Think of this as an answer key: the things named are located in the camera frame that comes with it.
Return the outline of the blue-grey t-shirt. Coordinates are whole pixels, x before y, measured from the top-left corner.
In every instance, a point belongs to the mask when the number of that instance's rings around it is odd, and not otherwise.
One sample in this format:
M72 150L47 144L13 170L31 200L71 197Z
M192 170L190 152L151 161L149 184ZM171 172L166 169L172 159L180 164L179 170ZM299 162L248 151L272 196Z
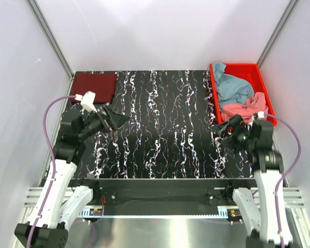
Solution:
M226 74L226 67L225 64L219 62L212 64L220 109L228 104L246 104L246 100L254 95L251 84L247 80Z

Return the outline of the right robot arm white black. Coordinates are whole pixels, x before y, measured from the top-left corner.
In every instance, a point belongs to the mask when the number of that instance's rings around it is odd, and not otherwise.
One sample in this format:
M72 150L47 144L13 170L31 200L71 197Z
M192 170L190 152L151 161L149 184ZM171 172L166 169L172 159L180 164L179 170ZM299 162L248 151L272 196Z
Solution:
M257 185L259 202L249 188L231 187L227 203L237 205L247 231L246 247L293 247L283 196L283 158L273 149L273 125L258 115L246 124L240 115L211 127L233 152L245 150Z

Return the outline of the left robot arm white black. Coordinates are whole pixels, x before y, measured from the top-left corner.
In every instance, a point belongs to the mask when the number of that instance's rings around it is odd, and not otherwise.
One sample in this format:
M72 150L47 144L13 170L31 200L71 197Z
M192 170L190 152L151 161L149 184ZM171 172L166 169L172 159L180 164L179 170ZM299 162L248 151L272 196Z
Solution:
M86 149L85 141L98 132L115 132L130 119L106 105L86 117L63 113L58 138L51 146L51 165L38 201L25 223L14 234L24 247L65 247L71 224L87 204L103 200L100 184L83 179L69 199L64 196Z

